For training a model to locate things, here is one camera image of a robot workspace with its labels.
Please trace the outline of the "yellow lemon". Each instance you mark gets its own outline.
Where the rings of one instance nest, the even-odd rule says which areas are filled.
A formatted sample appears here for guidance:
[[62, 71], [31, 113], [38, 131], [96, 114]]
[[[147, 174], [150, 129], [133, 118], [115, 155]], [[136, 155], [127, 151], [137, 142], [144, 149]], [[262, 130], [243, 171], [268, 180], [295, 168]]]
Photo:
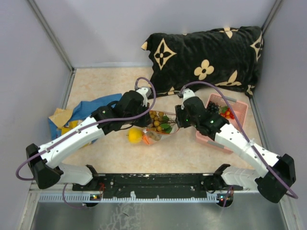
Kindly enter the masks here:
[[130, 128], [128, 131], [128, 141], [132, 144], [137, 144], [142, 141], [143, 131], [138, 128]]

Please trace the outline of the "orange persimmon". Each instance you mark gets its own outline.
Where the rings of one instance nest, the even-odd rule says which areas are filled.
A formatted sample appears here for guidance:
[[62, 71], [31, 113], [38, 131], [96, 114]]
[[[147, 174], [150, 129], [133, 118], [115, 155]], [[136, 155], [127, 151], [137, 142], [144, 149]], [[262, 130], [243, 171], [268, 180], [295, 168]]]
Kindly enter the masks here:
[[146, 145], [151, 145], [151, 144], [152, 144], [152, 139], [151, 139], [151, 137], [148, 136], [148, 135], [144, 135], [144, 136], [142, 137], [142, 140], [143, 140], [143, 142], [144, 142]]

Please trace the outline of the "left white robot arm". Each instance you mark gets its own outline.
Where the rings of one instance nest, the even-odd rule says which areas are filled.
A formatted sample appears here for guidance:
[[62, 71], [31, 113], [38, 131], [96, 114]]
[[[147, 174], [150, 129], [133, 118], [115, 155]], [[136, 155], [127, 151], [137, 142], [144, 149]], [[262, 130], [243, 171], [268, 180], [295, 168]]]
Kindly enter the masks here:
[[63, 160], [93, 140], [121, 130], [124, 125], [147, 126], [151, 121], [148, 112], [150, 94], [148, 87], [126, 92], [119, 101], [99, 107], [59, 138], [41, 146], [29, 145], [26, 148], [30, 159], [28, 165], [38, 187], [47, 189], [57, 183], [68, 183], [96, 189], [100, 179], [93, 166], [68, 165]]

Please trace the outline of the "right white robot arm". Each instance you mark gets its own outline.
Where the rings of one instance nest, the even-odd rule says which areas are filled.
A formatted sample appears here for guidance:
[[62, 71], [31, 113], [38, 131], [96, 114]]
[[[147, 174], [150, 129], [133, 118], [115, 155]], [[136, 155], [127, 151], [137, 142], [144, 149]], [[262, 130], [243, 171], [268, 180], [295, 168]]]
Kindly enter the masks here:
[[252, 166], [252, 169], [223, 165], [214, 178], [217, 188], [224, 190], [238, 185], [255, 190], [268, 201], [278, 203], [296, 181], [295, 162], [288, 154], [280, 156], [253, 140], [246, 140], [226, 118], [211, 114], [202, 100], [193, 91], [182, 93], [182, 104], [177, 105], [176, 115], [179, 127], [194, 127], [203, 136], [224, 145]]

